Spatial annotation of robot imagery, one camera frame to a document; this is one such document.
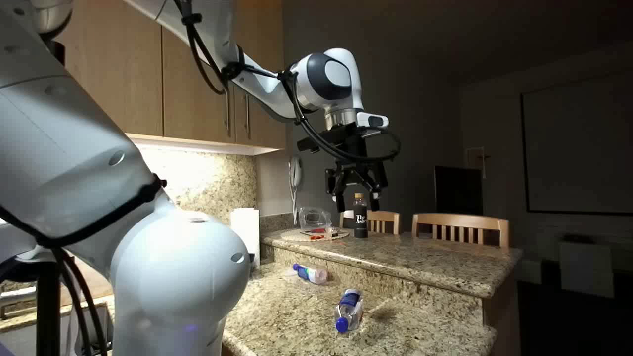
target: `blue bottle cap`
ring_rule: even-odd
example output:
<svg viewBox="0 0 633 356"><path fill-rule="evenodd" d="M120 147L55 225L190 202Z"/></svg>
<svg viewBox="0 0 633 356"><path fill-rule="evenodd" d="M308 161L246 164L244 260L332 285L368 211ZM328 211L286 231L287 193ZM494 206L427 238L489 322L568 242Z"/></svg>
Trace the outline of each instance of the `blue bottle cap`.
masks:
<svg viewBox="0 0 633 356"><path fill-rule="evenodd" d="M347 319L339 318L339 320L336 321L336 329L339 333L346 333L348 331L348 327L349 323Z"/></svg>

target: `ceiling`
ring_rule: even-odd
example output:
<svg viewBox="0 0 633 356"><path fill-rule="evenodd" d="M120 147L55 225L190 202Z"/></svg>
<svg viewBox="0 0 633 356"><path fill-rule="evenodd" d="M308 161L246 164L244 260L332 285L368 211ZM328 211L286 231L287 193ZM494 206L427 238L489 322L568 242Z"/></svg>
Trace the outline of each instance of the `ceiling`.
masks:
<svg viewBox="0 0 633 356"><path fill-rule="evenodd" d="M407 51L451 82L473 82L633 40L630 0L319 0L305 23Z"/></svg>

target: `kitchen cabinet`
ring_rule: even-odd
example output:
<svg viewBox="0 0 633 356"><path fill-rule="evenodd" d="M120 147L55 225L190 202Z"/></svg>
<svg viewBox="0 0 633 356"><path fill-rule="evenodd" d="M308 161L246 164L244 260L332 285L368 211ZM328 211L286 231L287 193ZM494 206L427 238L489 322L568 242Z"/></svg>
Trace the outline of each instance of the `kitchen cabinet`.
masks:
<svg viewBox="0 0 633 356"><path fill-rule="evenodd" d="M233 40L262 68L284 69L282 1L236 0L234 13ZM240 88L232 92L236 143L284 149L287 124L272 118Z"/></svg>
<svg viewBox="0 0 633 356"><path fill-rule="evenodd" d="M75 0L66 69L126 133L163 135L161 29L123 1Z"/></svg>
<svg viewBox="0 0 633 356"><path fill-rule="evenodd" d="M215 87L221 88L211 67L203 66ZM235 143L231 95L217 95L206 85L189 46L167 29L163 29L163 103L165 137Z"/></svg>

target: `black monitor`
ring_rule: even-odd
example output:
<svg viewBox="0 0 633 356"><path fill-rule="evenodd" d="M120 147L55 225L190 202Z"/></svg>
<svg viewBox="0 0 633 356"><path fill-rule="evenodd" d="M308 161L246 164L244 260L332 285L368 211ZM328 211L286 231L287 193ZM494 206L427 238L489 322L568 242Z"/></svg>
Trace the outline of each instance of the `black monitor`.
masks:
<svg viewBox="0 0 633 356"><path fill-rule="evenodd" d="M484 214L479 169L436 166L434 180L438 213Z"/></svg>

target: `round placemat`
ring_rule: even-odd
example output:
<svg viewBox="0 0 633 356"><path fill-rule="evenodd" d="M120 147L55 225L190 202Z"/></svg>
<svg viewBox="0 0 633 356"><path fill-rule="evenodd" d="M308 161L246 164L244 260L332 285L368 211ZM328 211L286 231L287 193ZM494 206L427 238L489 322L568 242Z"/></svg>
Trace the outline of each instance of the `round placemat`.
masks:
<svg viewBox="0 0 633 356"><path fill-rule="evenodd" d="M330 234L325 234L323 232L303 232L301 229L286 231L281 234L281 239L284 241L297 241L297 242L319 242L319 241L332 241L336 239L342 239L349 235L349 232L339 231L337 236L332 237ZM310 239L312 236L323 236L322 239Z"/></svg>

